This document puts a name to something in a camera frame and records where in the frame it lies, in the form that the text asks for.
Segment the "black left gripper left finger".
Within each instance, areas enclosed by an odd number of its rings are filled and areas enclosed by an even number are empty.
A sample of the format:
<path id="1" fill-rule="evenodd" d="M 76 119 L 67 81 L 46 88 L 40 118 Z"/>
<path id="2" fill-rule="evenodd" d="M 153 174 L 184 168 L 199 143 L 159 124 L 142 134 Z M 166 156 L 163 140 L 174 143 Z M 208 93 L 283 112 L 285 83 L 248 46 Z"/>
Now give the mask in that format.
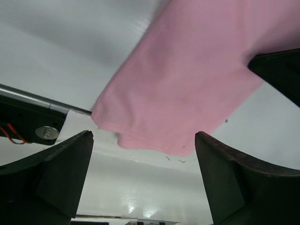
<path id="1" fill-rule="evenodd" d="M 76 217 L 93 149 L 82 131 L 0 167 L 2 225 L 68 225 Z"/>

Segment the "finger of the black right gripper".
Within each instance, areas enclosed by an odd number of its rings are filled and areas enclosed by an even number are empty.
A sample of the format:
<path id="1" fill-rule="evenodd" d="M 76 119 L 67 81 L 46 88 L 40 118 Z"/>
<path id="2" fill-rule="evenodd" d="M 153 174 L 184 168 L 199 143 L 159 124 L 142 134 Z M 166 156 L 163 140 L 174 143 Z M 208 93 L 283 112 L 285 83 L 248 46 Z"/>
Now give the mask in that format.
<path id="1" fill-rule="evenodd" d="M 292 49 L 255 56 L 248 69 L 300 105 L 300 50 Z"/>

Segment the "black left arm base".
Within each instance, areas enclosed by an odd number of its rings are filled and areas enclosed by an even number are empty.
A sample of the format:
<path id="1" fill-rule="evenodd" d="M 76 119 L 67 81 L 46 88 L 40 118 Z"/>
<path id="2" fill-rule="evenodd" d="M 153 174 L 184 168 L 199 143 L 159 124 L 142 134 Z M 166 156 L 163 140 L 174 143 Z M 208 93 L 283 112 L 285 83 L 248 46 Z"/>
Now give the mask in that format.
<path id="1" fill-rule="evenodd" d="M 53 145 L 65 120 L 62 112 L 0 96 L 0 136 L 13 144 Z"/>

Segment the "pink t shirt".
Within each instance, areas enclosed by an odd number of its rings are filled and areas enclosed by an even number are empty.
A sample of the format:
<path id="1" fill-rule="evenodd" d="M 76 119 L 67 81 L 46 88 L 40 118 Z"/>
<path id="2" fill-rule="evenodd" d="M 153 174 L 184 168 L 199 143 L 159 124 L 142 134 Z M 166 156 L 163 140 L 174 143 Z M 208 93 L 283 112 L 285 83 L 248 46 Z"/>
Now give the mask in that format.
<path id="1" fill-rule="evenodd" d="M 263 83 L 248 62 L 300 46 L 297 0 L 172 0 L 110 80 L 95 124 L 126 149 L 186 156 Z"/>

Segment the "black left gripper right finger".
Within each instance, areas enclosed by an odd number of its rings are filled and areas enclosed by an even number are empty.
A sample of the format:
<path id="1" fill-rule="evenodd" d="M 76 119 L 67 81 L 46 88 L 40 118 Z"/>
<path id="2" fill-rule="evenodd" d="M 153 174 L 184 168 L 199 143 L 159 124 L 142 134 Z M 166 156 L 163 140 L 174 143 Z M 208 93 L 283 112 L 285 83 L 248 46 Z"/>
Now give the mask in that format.
<path id="1" fill-rule="evenodd" d="M 299 170 L 255 158 L 205 132 L 195 135 L 195 149 L 214 224 L 299 224 Z"/>

